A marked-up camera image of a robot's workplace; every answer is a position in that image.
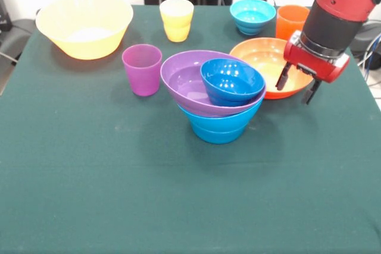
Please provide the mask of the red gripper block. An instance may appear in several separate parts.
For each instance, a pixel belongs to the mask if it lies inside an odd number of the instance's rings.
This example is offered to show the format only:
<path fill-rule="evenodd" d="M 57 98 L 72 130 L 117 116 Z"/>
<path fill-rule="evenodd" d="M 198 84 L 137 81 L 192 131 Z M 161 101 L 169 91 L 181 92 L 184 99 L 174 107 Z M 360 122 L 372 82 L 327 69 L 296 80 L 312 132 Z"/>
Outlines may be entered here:
<path fill-rule="evenodd" d="M 344 52 L 324 48 L 310 41 L 302 31 L 295 31 L 287 41 L 283 57 L 285 66 L 276 83 L 278 91 L 283 90 L 292 66 L 314 78 L 312 85 L 303 95 L 302 104 L 309 105 L 322 81 L 335 81 L 346 69 L 350 57 Z"/>

